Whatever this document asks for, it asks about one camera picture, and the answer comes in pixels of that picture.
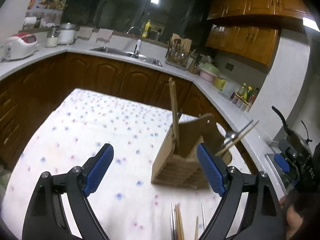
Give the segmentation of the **person right hand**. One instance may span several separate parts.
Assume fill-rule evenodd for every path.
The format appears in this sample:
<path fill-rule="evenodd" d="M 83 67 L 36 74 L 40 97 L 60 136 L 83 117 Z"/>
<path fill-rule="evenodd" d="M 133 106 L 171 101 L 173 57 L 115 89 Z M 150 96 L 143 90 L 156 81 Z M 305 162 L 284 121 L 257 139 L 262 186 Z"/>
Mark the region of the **person right hand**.
<path fill-rule="evenodd" d="M 286 239 L 292 239 L 303 223 L 310 217 L 311 209 L 302 203 L 303 198 L 296 190 L 290 191 L 279 200 L 285 222 Z"/>

